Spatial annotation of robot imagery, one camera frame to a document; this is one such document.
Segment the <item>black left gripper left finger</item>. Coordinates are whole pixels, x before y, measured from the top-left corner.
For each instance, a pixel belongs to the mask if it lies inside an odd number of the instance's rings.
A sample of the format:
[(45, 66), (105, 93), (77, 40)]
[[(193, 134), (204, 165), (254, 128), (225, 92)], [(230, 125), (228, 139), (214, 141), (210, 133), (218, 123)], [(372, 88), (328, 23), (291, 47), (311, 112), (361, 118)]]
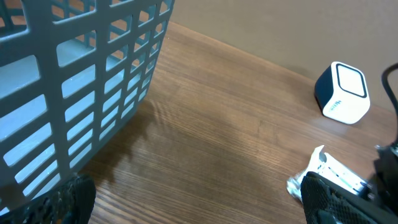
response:
[(57, 188), (1, 215), (1, 223), (87, 224), (94, 208), (95, 198), (94, 180), (89, 175), (76, 174)]

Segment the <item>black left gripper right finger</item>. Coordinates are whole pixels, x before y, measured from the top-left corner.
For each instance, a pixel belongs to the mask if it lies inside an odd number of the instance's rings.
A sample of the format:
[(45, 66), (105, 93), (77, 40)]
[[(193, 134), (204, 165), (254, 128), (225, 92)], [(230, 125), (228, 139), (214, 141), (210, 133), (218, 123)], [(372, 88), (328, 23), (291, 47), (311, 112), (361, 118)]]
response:
[(308, 172), (301, 183), (307, 223), (397, 223), (397, 216), (352, 194), (323, 176)]

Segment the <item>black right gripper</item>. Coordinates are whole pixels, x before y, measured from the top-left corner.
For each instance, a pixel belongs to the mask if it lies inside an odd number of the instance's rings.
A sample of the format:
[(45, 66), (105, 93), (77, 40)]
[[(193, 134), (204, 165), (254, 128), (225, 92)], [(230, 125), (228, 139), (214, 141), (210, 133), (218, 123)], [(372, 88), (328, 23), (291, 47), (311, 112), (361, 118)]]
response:
[(397, 211), (397, 145), (376, 146), (379, 158), (369, 179), (366, 198), (389, 212)]

